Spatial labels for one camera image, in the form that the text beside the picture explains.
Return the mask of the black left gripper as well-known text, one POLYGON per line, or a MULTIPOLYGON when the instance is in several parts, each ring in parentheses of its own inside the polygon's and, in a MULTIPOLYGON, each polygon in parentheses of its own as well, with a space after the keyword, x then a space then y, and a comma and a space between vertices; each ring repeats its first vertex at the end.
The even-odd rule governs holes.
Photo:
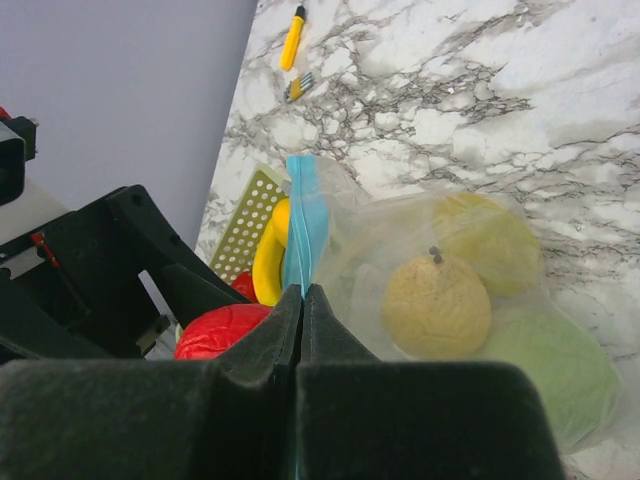
POLYGON ((247 303, 181 239, 147 190, 122 187, 1 244, 1 345, 31 359, 141 358, 167 322, 247 303))

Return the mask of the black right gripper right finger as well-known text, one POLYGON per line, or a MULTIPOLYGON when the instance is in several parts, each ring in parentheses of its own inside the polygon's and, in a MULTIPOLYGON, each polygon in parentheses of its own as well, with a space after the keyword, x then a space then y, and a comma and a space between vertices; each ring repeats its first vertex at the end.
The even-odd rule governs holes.
POLYGON ((304 301, 296 369, 303 479, 560 479, 538 393, 485 361, 384 362, 336 318, 324 290, 304 301))

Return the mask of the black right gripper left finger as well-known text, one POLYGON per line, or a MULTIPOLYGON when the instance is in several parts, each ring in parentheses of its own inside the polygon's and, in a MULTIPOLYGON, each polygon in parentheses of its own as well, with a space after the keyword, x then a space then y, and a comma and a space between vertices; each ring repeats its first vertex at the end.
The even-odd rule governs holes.
POLYGON ((213 360, 21 360, 1 370, 5 479, 292 479, 302 298, 213 360))

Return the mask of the red apple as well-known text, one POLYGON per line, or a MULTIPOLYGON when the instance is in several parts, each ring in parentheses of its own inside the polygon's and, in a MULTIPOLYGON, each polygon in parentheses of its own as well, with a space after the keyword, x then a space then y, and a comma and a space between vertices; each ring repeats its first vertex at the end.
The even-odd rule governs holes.
POLYGON ((254 330, 272 308, 261 304, 233 304, 193 320, 177 342, 177 360, 214 359, 254 330))

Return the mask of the yellow pear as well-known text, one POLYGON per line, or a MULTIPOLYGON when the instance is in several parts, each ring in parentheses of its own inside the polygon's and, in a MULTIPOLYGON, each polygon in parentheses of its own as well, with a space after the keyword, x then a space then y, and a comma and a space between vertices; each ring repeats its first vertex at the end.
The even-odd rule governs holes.
POLYGON ((477 351, 492 320, 489 294, 463 259, 433 246, 400 265, 383 296, 381 321, 394 343, 422 359, 455 359, 477 351))

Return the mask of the clear zip top bag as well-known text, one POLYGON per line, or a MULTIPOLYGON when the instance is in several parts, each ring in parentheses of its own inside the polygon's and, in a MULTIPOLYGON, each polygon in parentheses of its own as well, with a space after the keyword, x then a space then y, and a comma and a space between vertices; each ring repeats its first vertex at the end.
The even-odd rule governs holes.
POLYGON ((634 380, 551 300, 514 202, 373 200, 315 156, 287 170, 301 478, 560 479, 566 456, 623 439, 634 380))

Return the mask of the yellow lemon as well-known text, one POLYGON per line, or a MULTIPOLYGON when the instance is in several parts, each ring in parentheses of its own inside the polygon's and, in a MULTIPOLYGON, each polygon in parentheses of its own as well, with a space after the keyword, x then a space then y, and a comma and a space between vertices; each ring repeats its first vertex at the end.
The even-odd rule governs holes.
POLYGON ((468 262, 494 295, 520 294, 542 275, 541 248, 531 229, 487 197, 458 193, 436 201, 432 226, 440 249, 468 262))

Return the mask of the green cabbage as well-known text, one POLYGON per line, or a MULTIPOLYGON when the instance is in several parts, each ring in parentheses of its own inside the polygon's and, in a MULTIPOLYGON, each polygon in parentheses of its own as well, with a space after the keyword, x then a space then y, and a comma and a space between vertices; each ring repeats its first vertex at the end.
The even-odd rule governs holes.
POLYGON ((564 450, 605 427, 622 393, 621 378, 598 342, 556 312, 496 311, 477 357, 511 363, 530 378, 564 450))

